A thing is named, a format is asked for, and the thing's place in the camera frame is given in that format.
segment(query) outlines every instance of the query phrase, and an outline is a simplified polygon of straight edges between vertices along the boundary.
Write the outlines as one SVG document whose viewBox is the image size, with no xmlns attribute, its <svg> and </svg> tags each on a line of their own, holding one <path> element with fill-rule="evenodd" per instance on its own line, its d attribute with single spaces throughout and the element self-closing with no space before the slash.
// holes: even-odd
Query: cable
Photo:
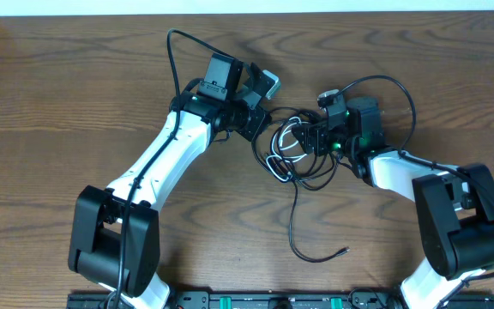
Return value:
<svg viewBox="0 0 494 309">
<path fill-rule="evenodd" d="M 123 218 L 122 218 L 122 224 L 121 224 L 121 242 L 120 242 L 120 247 L 119 247 L 119 268 L 117 272 L 117 287 L 115 290 L 115 294 L 108 294 L 108 297 L 106 299 L 106 303 L 109 304 L 110 300 L 113 297 L 118 297 L 118 300 L 114 300 L 113 302 L 113 308 L 117 309 L 119 307 L 119 302 L 124 301 L 122 297 L 122 292 L 124 289 L 124 268 L 125 268 L 125 248 L 126 248 L 126 234 L 127 234 L 127 228 L 129 226 L 129 216 L 130 216 L 130 205 L 132 203 L 132 200 L 135 196 L 136 189 L 140 186 L 140 183 L 142 179 L 144 178 L 144 175 L 148 171 L 148 169 L 153 165 L 153 163 L 157 160 L 157 158 L 161 155 L 161 153 L 165 150 L 165 148 L 172 142 L 172 140 L 175 138 L 178 132 L 178 128 L 180 127 L 180 112 L 182 109 L 182 104 L 180 102 L 180 85 L 178 83 L 178 74 L 177 74 L 177 67 L 175 65 L 174 57 L 172 55 L 172 46 L 171 46 L 171 37 L 173 33 L 180 34 L 188 39 L 192 39 L 196 43 L 203 45 L 207 47 L 209 50 L 219 53 L 221 55 L 231 57 L 227 53 L 212 47 L 208 43 L 203 42 L 202 40 L 187 34 L 185 32 L 182 32 L 180 30 L 177 30 L 175 28 L 169 30 L 167 33 L 167 54 L 169 56 L 169 64 L 171 65 L 171 71 L 172 71 L 172 79 L 174 81 L 175 85 L 175 95 L 177 98 L 177 108 L 176 108 L 176 118 L 175 118 L 175 125 L 174 128 L 172 129 L 171 134 L 167 139 L 164 141 L 164 143 L 161 145 L 161 147 L 155 152 L 155 154 L 150 158 L 150 160 L 146 163 L 146 165 L 142 168 L 142 170 L 138 173 L 138 175 L 135 177 L 133 180 L 133 184 L 131 186 L 131 189 L 129 191 L 129 195 L 127 196 L 127 201 L 125 202 L 124 207 L 124 212 L 123 212 Z M 196 86 L 198 82 L 200 82 L 200 79 L 195 79 L 192 82 L 186 86 L 186 88 L 190 88 L 190 90 Z"/>
<path fill-rule="evenodd" d="M 352 136 L 349 139 L 349 141 L 350 141 L 350 157 L 352 159 L 356 157 L 356 140 L 359 138 L 363 138 L 363 137 L 361 137 L 360 134 L 356 134 L 355 136 Z"/>
<path fill-rule="evenodd" d="M 321 120 L 321 117 L 319 114 L 313 111 L 308 111 L 308 110 L 300 110 L 292 107 L 278 107 L 275 108 L 268 113 L 273 113 L 277 112 L 279 110 L 291 110 L 294 111 L 294 114 L 290 115 L 289 118 L 284 118 L 280 120 L 276 120 L 272 122 L 272 124 L 279 124 L 279 128 L 273 133 L 272 138 L 271 138 L 271 143 L 269 147 L 269 152 L 270 154 L 267 155 L 266 159 L 262 161 L 260 158 L 260 155 L 258 154 L 258 151 L 256 149 L 256 141 L 257 138 L 264 132 L 269 126 L 265 127 L 262 129 L 261 132 L 257 132 L 255 134 L 256 138 L 253 139 L 251 142 L 251 147 L 253 150 L 253 155 L 256 158 L 256 161 L 263 167 L 267 172 L 271 173 L 276 179 L 278 179 L 281 183 L 287 183 L 291 182 L 295 188 L 295 197 L 292 203 L 291 207 L 291 215 L 289 217 L 289 226 L 288 226 L 288 237 L 289 237 L 289 246 L 291 247 L 291 251 L 300 258 L 301 260 L 309 263 L 322 263 L 326 262 L 330 259 L 342 256 L 350 251 L 348 247 L 339 249 L 336 253 L 328 256 L 328 257 L 322 257 L 322 258 L 313 258 L 313 257 L 308 257 L 305 254 L 303 254 L 295 245 L 294 241 L 294 234 L 293 234 L 293 219 L 294 219 L 294 213 L 295 209 L 297 208 L 297 201 L 298 201 L 298 184 L 302 185 L 305 189 L 310 190 L 310 191 L 318 191 L 321 190 L 323 187 L 328 185 L 333 177 L 336 174 L 336 171 L 338 169 L 339 165 L 345 165 L 345 164 L 340 164 L 340 159 L 342 159 L 342 156 L 339 155 L 337 158 L 335 158 L 332 154 L 327 154 L 323 156 L 323 159 L 320 161 L 320 164 L 318 167 L 316 167 L 317 163 L 317 156 L 314 156 L 314 160 L 312 161 L 312 164 L 310 165 L 310 168 L 304 172 L 304 173 L 299 173 L 294 166 L 294 163 L 296 163 L 299 159 L 304 158 L 307 156 L 307 154 L 299 155 L 299 156 L 285 156 L 283 154 L 283 150 L 288 150 L 295 145 L 298 144 L 298 142 L 294 142 L 290 146 L 283 147 L 283 136 L 285 134 L 288 134 L 291 132 L 291 128 L 294 125 L 299 125 L 302 123 L 316 123 Z M 301 116 L 307 117 L 309 121 L 304 121 Z M 330 157 L 331 160 L 331 167 L 322 173 L 319 173 L 319 171 L 322 169 L 327 157 Z M 312 186 L 309 185 L 307 182 L 318 179 L 324 175 L 330 174 L 330 176 L 327 178 L 323 184 L 319 186 Z"/>
<path fill-rule="evenodd" d="M 97 306 L 97 309 L 110 309 L 110 300 L 116 296 L 116 290 L 112 291 L 108 296 L 106 297 L 105 300 L 102 300 L 99 305 Z M 135 308 L 133 305 L 131 305 L 125 298 L 121 298 L 121 301 L 128 307 L 128 308 Z"/>
</svg>

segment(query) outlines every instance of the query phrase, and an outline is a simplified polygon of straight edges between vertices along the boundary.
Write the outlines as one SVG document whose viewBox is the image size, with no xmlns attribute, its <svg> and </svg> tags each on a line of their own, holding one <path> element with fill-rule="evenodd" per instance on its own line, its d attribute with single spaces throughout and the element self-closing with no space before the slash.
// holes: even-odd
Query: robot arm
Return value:
<svg viewBox="0 0 494 309">
<path fill-rule="evenodd" d="M 461 173 L 479 184 L 494 200 L 494 180 L 487 167 L 439 169 L 405 151 L 400 155 L 385 142 L 376 99 L 346 102 L 338 90 L 331 90 L 318 97 L 318 105 L 327 119 L 292 128 L 305 153 L 336 151 L 367 185 L 415 202 L 426 259 L 401 284 L 407 307 L 436 308 L 463 281 L 494 268 L 494 205 L 458 177 Z M 475 209 L 475 215 L 459 220 L 455 211 L 461 209 Z"/>
<path fill-rule="evenodd" d="M 396 150 L 370 152 L 366 159 L 373 186 L 416 203 L 426 258 L 401 284 L 408 308 L 436 308 L 462 281 L 494 268 L 494 213 L 476 202 L 467 183 L 448 172 L 407 161 Z M 464 170 L 494 191 L 485 166 L 471 165 Z M 472 208 L 476 215 L 457 219 L 455 211 Z"/>
<path fill-rule="evenodd" d="M 243 67 L 247 67 L 250 79 L 236 93 Z M 169 287 L 155 271 L 160 259 L 159 213 L 172 188 L 218 132 L 235 130 L 251 141 L 271 121 L 260 101 L 270 100 L 280 87 L 279 79 L 270 72 L 220 54 L 212 56 L 205 78 L 197 82 L 195 94 L 190 92 L 195 84 L 189 84 L 180 100 L 173 100 L 162 131 L 131 168 L 105 190 L 87 186 L 76 201 L 69 268 L 114 290 L 121 235 L 105 224 L 121 221 L 134 180 L 167 142 L 180 112 L 174 139 L 140 179 L 130 205 L 123 291 L 135 308 L 162 308 L 169 296 Z"/>
</svg>

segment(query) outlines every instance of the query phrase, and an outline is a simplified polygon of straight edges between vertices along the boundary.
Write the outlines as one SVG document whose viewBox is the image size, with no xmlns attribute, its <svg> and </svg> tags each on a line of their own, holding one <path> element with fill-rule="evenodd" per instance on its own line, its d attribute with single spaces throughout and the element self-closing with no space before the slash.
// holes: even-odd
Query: table surface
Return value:
<svg viewBox="0 0 494 309">
<path fill-rule="evenodd" d="M 68 270 L 75 199 L 104 188 L 157 136 L 173 97 L 166 31 L 177 27 L 282 80 L 266 106 L 316 109 L 323 91 L 362 76 L 402 81 L 417 104 L 413 154 L 494 175 L 494 13 L 165 15 L 0 18 L 0 306 L 63 307 L 96 284 Z M 182 86 L 210 53 L 177 37 Z M 410 124 L 388 82 L 379 99 L 391 142 Z M 264 172 L 239 135 L 188 168 L 160 218 L 166 282 L 213 290 L 336 291 L 389 287 L 423 258 L 416 210 L 341 168 L 301 191 L 296 258 L 287 243 L 294 191 Z M 494 280 L 470 288 L 492 289 Z"/>
</svg>

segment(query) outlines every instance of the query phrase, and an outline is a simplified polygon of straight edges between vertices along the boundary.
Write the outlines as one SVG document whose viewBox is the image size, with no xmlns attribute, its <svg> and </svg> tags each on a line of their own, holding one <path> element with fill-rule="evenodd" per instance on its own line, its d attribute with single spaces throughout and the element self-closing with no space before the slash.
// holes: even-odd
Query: metal end effector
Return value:
<svg viewBox="0 0 494 309">
<path fill-rule="evenodd" d="M 249 78 L 237 91 L 244 69 Z M 236 131 L 250 142 L 272 121 L 260 103 L 263 99 L 271 100 L 280 85 L 276 75 L 259 69 L 256 64 L 248 65 L 236 58 L 214 54 L 197 93 L 191 93 L 191 88 L 182 92 L 181 109 L 211 124 L 211 141 L 218 132 Z M 171 111 L 177 109 L 177 102 L 173 100 Z"/>
</svg>

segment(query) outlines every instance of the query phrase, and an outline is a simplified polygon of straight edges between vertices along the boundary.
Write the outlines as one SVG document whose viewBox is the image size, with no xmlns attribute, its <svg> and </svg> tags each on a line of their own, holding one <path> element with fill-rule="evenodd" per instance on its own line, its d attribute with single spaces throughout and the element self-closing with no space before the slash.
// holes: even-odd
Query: wood grain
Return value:
<svg viewBox="0 0 494 309">
<path fill-rule="evenodd" d="M 494 175 L 494 13 L 0 18 L 0 307 L 63 307 L 67 293 L 97 288 L 67 268 L 75 199 L 120 175 L 160 130 L 173 96 L 170 27 L 278 75 L 268 106 L 316 108 L 322 91 L 394 76 L 417 103 L 408 150 L 481 161 Z M 181 38 L 173 48 L 182 85 L 204 75 L 207 51 Z M 350 95 L 360 94 L 380 100 L 400 141 L 401 92 L 367 82 Z M 163 210 L 160 276 L 213 290 L 388 287 L 423 257 L 413 204 L 340 170 L 325 190 L 300 192 L 297 240 L 316 257 L 352 250 L 300 261 L 287 244 L 292 198 L 241 137 L 212 145 Z"/>
</svg>

